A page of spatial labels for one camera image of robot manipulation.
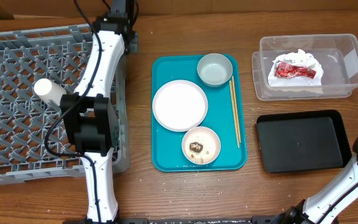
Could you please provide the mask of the red foil snack wrapper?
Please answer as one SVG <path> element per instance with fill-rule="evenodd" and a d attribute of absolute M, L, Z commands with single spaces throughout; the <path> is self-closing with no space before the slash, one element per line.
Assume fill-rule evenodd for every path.
<path fill-rule="evenodd" d="M 278 78 L 295 78 L 295 77 L 307 77 L 314 78 L 316 71 L 307 68 L 291 65 L 286 62 L 280 62 L 276 66 L 275 76 Z"/>

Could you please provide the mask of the white paper cup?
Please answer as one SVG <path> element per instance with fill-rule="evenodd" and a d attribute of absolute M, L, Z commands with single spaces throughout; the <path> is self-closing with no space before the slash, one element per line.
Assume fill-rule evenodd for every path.
<path fill-rule="evenodd" d="M 35 94 L 45 103 L 52 101 L 57 106 L 60 106 L 62 96 L 67 93 L 63 87 L 47 78 L 41 78 L 36 81 L 34 91 Z"/>

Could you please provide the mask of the large white napkin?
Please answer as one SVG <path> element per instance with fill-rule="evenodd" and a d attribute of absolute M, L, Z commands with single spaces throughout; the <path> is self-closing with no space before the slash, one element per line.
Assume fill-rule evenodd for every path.
<path fill-rule="evenodd" d="M 322 65 L 315 59 L 313 54 L 306 53 L 298 49 L 297 52 L 281 54 L 272 61 L 273 65 L 267 77 L 268 85 L 272 87 L 282 86 L 320 86 L 324 71 Z M 275 76 L 275 69 L 278 63 L 286 62 L 299 67 L 307 67 L 316 71 L 314 78 L 295 77 L 295 78 L 278 78 Z"/>

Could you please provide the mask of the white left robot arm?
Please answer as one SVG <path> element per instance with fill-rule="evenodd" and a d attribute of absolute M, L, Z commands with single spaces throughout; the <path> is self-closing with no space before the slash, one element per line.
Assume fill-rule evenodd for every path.
<path fill-rule="evenodd" d="M 89 22 L 92 49 L 86 70 L 72 94 L 60 95 L 61 115 L 44 137 L 46 151 L 57 157 L 78 157 L 85 168 L 88 212 L 83 223 L 119 223 L 112 177 L 113 149 L 119 144 L 119 118 L 110 99 L 121 58 L 136 44 L 133 26 L 137 1 L 113 1 L 108 11 Z M 48 140 L 63 123 L 74 153 L 55 152 Z"/>

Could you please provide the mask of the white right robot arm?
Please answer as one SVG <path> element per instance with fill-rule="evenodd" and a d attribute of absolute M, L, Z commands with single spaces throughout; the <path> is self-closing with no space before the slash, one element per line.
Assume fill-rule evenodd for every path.
<path fill-rule="evenodd" d="M 274 217 L 271 223 L 333 223 L 358 198 L 358 137 L 345 168 L 314 196 Z"/>

